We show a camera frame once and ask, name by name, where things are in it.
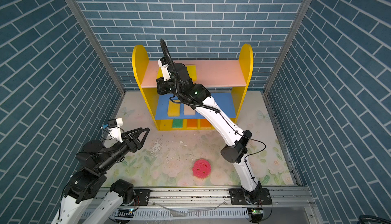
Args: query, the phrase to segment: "green sponge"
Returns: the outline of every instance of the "green sponge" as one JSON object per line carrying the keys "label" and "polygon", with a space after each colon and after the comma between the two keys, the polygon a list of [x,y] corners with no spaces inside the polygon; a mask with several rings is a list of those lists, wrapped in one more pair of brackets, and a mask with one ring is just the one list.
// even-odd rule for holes
{"label": "green sponge", "polygon": [[172,128],[183,128],[183,119],[175,119],[172,121]]}

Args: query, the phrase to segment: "flower pattern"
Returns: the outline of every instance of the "flower pattern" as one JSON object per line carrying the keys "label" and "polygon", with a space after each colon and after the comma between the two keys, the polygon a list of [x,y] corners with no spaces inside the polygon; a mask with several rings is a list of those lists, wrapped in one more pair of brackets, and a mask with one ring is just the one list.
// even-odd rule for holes
{"label": "flower pattern", "polygon": [[[117,117],[122,117],[125,131],[149,127],[150,133],[141,150],[128,153],[124,161],[107,172],[103,187],[110,187],[120,178],[138,187],[241,184],[233,165],[220,154],[225,143],[216,130],[157,131],[140,92],[126,93]],[[266,143],[265,150],[247,158],[262,185],[293,184],[260,92],[247,92],[237,124],[250,129],[252,138]],[[110,147],[114,143],[110,140],[105,145]],[[263,147],[250,141],[248,153]],[[193,164],[198,159],[211,164],[212,172],[205,179],[193,176]]]}

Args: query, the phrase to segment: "brick wall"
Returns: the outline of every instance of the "brick wall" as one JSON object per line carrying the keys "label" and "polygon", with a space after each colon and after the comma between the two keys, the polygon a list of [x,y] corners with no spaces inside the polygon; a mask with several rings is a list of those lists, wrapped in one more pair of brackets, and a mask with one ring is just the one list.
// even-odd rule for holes
{"label": "brick wall", "polygon": [[250,89],[262,90],[302,0],[77,0],[127,90],[135,45],[162,57],[159,39],[180,60],[255,59]]}
{"label": "brick wall", "polygon": [[391,0],[312,0],[270,91],[326,223],[391,219]]}
{"label": "brick wall", "polygon": [[119,92],[64,0],[0,0],[0,223],[45,223]]}

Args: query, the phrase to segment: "blue shelf board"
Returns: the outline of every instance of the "blue shelf board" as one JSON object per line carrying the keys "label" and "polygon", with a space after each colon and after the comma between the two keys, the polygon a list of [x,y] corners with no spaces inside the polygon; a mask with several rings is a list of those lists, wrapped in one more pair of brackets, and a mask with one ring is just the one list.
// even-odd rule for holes
{"label": "blue shelf board", "polygon": [[[212,94],[216,103],[219,105],[220,109],[229,118],[236,118],[235,107],[233,106],[233,100],[231,93],[214,93]],[[180,115],[179,116],[168,116],[167,111],[169,109],[169,101],[172,94],[165,94],[159,96],[158,107],[156,109],[155,120],[170,120],[170,119],[204,119],[204,117],[195,112],[195,115],[184,115],[183,108],[184,105],[181,104]]]}

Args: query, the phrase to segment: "yellow sponge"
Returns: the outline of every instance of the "yellow sponge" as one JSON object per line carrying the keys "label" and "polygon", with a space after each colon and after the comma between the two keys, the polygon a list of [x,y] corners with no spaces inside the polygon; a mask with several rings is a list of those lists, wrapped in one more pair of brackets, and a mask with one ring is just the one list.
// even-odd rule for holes
{"label": "yellow sponge", "polygon": [[167,111],[168,116],[179,116],[181,114],[180,112],[181,105],[175,104],[171,101],[169,101],[169,109]]}

